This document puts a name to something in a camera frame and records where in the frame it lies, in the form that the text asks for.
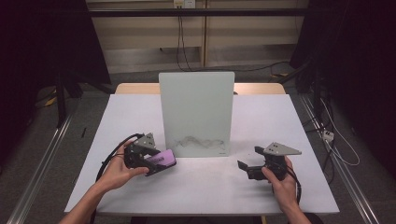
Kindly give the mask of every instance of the person's right hand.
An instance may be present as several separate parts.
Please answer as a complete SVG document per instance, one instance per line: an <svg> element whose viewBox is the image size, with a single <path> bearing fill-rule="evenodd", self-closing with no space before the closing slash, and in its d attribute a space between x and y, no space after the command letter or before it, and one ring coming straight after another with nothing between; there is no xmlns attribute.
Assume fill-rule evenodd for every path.
<svg viewBox="0 0 396 224"><path fill-rule="evenodd" d="M291 161L286 156L285 161L289 168L293 169ZM279 208L288 217L289 223L311 223L297 203L296 182L293 177L286 174L285 179L279 181L274 173L266 167L262 167L262 173L267 177L268 182L272 183Z"/></svg>
<svg viewBox="0 0 396 224"><path fill-rule="evenodd" d="M293 166L288 157L285 156L286 164L292 169ZM268 182L272 183L276 200L282 212L286 212L290 207L298 206L296 198L296 182L289 174L284 180L279 181L274 173L266 167L262 167L262 173L267 177Z"/></svg>

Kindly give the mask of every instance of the hand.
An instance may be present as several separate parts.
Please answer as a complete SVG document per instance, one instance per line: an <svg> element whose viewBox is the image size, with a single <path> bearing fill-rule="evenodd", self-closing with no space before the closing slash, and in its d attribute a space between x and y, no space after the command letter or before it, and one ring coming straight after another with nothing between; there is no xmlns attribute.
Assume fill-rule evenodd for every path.
<svg viewBox="0 0 396 224"><path fill-rule="evenodd" d="M285 156L286 164L292 169L293 166L289 158ZM274 173L266 167L262 167L262 173L267 177L268 182L272 183L276 200L282 212L287 213L290 210L299 209L296 199L296 182L289 174L286 174L284 180L279 181Z"/></svg>
<svg viewBox="0 0 396 224"><path fill-rule="evenodd" d="M124 149L132 144L132 140L119 147L116 155L108 163L108 166L102 177L96 182L96 185L104 188L105 191L122 187L128 180L136 175L142 175L149 172L147 167L137 167L128 169L124 163Z"/></svg>

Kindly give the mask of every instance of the white panel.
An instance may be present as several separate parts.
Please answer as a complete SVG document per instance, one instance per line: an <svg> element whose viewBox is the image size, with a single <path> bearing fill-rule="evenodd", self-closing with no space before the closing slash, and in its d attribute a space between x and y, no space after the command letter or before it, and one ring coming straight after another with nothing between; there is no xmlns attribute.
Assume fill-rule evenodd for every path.
<svg viewBox="0 0 396 224"><path fill-rule="evenodd" d="M233 72L160 73L166 147L176 157L228 156Z"/></svg>

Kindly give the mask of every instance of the gray floor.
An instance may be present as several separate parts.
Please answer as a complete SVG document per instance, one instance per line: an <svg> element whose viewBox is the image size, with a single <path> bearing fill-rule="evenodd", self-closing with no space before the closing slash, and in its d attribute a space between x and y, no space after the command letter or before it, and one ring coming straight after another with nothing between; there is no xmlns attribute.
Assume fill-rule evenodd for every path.
<svg viewBox="0 0 396 224"><path fill-rule="evenodd" d="M261 58L261 53L255 50L249 55L257 59ZM156 56L155 52L146 52L148 57L142 64L146 66L147 71L142 71L142 67L134 70L134 67L126 69L123 74L112 74L111 79L115 88L121 82L156 82L158 81L158 72L163 71L158 69L161 63L152 61ZM175 53L172 54L172 67L164 69L177 70L175 64ZM227 66L226 59L222 61L218 55L216 65ZM154 67L150 67L151 63L156 63ZM228 67L233 70L256 68L262 65L254 65L255 61L251 61L248 66L232 66ZM291 69L285 64L274 66L272 74L288 73ZM255 72L236 72L236 82L267 82L270 79L276 81L275 77L270 77L271 69L263 69ZM41 185L40 191L35 196L35 201L29 210L25 223L56 223L64 215L63 210L67 203L68 197L73 190L74 181L78 177L79 170L85 160L85 157L90 149L92 140L94 138L96 129L100 123L100 119L105 111L108 95L105 95L93 88L82 85L84 95L81 99L67 99L69 104L78 103L78 109L74 115L72 122L64 136L64 140L58 149L50 169L45 175L44 181ZM293 87L293 82L285 85L286 92L290 95L296 111L301 121L309 120L309 117L301 103L300 96L296 93ZM394 223L396 220L396 182L390 174L376 161L372 156L369 148L364 144L357 135L355 135L351 128L352 126L348 120L343 116L342 111L337 108L336 103L332 104L334 107L334 121L337 128L341 131L347 141L357 150L361 164L358 166L350 166L351 173L355 176L359 183L361 190L367 197L369 203L375 210L375 213L381 223ZM29 179L34 174L35 168L39 164L45 149L50 142L52 135L55 132L57 123L56 105L37 109L35 118L17 146L12 160L3 166L3 173L0 175L0 223L6 223L11 215L18 199L21 197L26 188ZM313 126L305 127L307 130L312 129ZM317 154L320 163L324 162L325 149L318 138L318 134L308 133L308 139L311 142L315 153ZM348 161L356 160L350 148L344 143L341 138L336 135L336 145L340 152ZM327 166L325 175L332 172L331 166ZM340 175L335 172L334 181L330 184L332 193L340 208L339 214L321 216L325 223L364 223L360 212L358 211L354 201L349 195L347 188L340 178ZM286 223L283 215L267 217L268 223ZM128 217L98 217L96 223L129 223Z"/></svg>

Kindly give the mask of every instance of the black curtain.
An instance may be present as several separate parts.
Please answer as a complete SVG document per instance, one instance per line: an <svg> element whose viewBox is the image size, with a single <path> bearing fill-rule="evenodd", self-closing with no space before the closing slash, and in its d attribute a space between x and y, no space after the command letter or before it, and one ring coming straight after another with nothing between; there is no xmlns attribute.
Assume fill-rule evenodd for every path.
<svg viewBox="0 0 396 224"><path fill-rule="evenodd" d="M311 1L312 4L323 1ZM374 0L345 0L337 6L340 13L334 18L304 21L291 64L300 66L315 49L314 39L320 37L320 24L337 20L335 39L329 42L319 64L323 74L321 84L331 91L334 101L376 158L396 177L393 7L388 2Z"/></svg>
<svg viewBox="0 0 396 224"><path fill-rule="evenodd" d="M84 0L7 0L0 5L0 162L33 117L38 90L55 85L57 74L80 73L110 83L91 18L49 13L57 9L88 11Z"/></svg>

